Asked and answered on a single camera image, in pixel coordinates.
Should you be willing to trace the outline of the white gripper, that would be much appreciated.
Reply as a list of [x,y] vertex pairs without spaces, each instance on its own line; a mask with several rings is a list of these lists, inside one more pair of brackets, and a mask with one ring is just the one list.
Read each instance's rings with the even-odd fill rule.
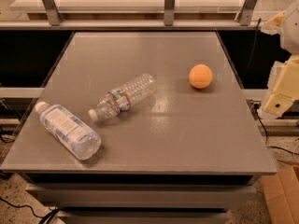
[[[299,53],[299,0],[280,11],[261,27],[267,35],[280,34],[280,46],[291,54]],[[299,99],[299,56],[271,68],[267,93],[262,100],[262,118],[280,118]]]

